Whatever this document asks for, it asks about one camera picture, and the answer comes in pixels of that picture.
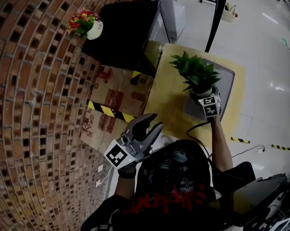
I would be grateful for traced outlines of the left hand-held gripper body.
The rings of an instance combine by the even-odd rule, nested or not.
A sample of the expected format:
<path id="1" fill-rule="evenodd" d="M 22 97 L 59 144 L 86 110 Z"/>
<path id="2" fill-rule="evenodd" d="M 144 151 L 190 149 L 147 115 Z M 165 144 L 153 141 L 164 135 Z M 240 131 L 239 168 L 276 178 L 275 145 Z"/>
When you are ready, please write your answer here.
<path id="1" fill-rule="evenodd" d="M 113 140 L 104 153 L 104 157 L 118 170 L 127 170 L 150 156 L 141 141 L 133 139 L 132 126 L 128 125 L 120 138 Z"/>

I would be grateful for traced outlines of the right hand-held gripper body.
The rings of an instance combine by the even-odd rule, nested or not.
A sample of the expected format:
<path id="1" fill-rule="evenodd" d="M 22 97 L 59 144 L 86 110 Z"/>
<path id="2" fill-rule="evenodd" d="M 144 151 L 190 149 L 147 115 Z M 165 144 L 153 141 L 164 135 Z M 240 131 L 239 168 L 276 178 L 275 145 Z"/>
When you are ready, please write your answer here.
<path id="1" fill-rule="evenodd" d="M 208 121 L 219 116 L 221 113 L 221 100 L 219 95 L 211 95 L 206 98 L 198 99 L 198 104 L 202 112 L 202 119 Z"/>

